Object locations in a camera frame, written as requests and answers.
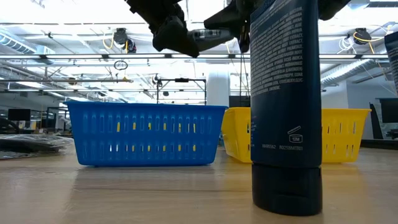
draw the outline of desk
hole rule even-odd
[[[323,213],[257,208],[251,166],[219,150],[201,167],[94,168],[61,156],[0,161],[1,223],[397,223],[398,151],[362,149],[357,163],[323,165]]]

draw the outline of yellow plastic basket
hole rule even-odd
[[[322,109],[322,162],[355,162],[365,119],[371,110]],[[222,133],[226,153],[242,162],[250,160],[250,108],[225,112]]]

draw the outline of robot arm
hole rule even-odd
[[[216,47],[234,37],[242,52],[250,46],[250,15],[264,0],[232,0],[230,4],[204,21],[206,29],[187,29],[181,0],[127,0],[130,11],[138,13],[154,35],[156,50],[170,49],[191,57]],[[350,0],[318,0],[320,19],[331,19]]]

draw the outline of blue plastic basket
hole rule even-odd
[[[193,166],[215,159],[226,107],[66,102],[87,166]]]

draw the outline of table surface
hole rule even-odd
[[[1,223],[397,223],[398,151],[362,149],[323,168],[323,213],[289,217],[257,208],[251,165],[219,150],[200,167],[95,168],[73,150],[0,161]]]

